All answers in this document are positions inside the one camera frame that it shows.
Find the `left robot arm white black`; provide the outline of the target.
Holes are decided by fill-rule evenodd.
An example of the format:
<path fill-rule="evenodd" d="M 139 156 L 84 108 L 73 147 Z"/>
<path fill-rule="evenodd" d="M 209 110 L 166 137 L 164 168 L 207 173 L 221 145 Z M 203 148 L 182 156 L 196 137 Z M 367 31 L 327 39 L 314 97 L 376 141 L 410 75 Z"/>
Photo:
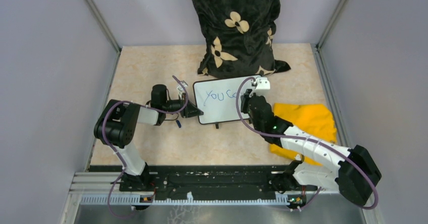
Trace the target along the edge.
<path fill-rule="evenodd" d="M 145 105 L 128 101 L 110 100 L 94 126 L 94 136 L 109 146 L 123 166 L 120 190 L 149 190 L 152 177 L 149 166 L 137 153 L 132 142 L 137 124 L 160 126 L 167 115 L 183 118 L 202 116 L 204 113 L 189 98 L 184 81 L 178 86 L 178 99 L 171 99 L 166 85 L 152 87 L 151 99 Z"/>

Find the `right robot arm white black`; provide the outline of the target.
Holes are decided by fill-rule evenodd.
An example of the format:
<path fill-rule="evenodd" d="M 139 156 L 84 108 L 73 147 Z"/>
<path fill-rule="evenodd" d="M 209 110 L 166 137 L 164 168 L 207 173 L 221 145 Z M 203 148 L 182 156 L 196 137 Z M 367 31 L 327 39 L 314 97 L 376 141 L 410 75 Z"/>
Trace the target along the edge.
<path fill-rule="evenodd" d="M 235 100 L 235 107 L 237 114 L 249 115 L 253 126 L 246 124 L 246 127 L 267 143 L 318 162 L 318 165 L 305 165 L 301 160 L 296 161 L 293 170 L 284 176 L 287 188 L 297 190 L 300 186 L 313 185 L 337 190 L 362 209 L 377 207 L 380 198 L 376 186 L 382 174 L 365 147 L 339 146 L 308 134 L 274 115 L 266 99 L 251 89 Z"/>

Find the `white whiteboard black frame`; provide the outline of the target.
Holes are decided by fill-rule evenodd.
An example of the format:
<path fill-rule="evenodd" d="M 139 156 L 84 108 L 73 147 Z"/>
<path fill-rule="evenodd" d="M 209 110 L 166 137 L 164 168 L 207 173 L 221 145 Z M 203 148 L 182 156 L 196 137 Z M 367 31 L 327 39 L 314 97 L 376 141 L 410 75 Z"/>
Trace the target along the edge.
<path fill-rule="evenodd" d="M 241 104 L 241 95 L 246 89 L 252 89 L 253 80 L 238 77 L 195 82 L 196 106 L 204 112 L 204 115 L 198 116 L 199 123 L 208 125 L 240 120 L 236 103 Z"/>

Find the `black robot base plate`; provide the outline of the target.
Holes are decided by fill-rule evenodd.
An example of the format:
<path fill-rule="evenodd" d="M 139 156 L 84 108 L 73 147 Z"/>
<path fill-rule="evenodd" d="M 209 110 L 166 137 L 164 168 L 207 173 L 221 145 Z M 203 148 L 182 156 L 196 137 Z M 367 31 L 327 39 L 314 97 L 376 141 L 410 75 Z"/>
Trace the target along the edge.
<path fill-rule="evenodd" d="M 120 191 L 155 192 L 156 200 L 244 201 L 273 200 L 276 194 L 301 193 L 305 188 L 292 178 L 290 165 L 152 165 L 143 177 L 125 174 Z"/>

